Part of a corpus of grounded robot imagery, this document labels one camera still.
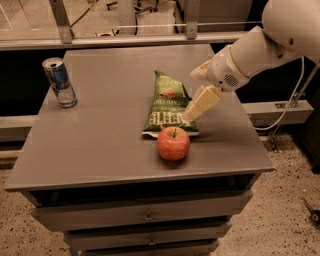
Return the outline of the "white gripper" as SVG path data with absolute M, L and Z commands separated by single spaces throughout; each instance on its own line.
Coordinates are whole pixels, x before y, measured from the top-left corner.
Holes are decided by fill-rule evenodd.
M 192 70 L 190 76 L 197 80 L 208 80 L 214 85 L 198 88 L 182 115 L 187 122 L 196 120 L 220 102 L 222 92 L 216 86 L 225 91 L 235 91 L 250 81 L 250 78 L 236 67 L 230 45 L 216 53 L 211 61 L 207 60 Z

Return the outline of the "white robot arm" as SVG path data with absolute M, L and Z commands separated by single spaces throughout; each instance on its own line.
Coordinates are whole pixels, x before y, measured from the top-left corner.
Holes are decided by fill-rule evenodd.
M 183 113 L 193 121 L 216 105 L 221 90 L 234 91 L 264 70 L 299 57 L 320 64 L 320 0 L 269 0 L 256 26 L 191 72 L 200 87 Z

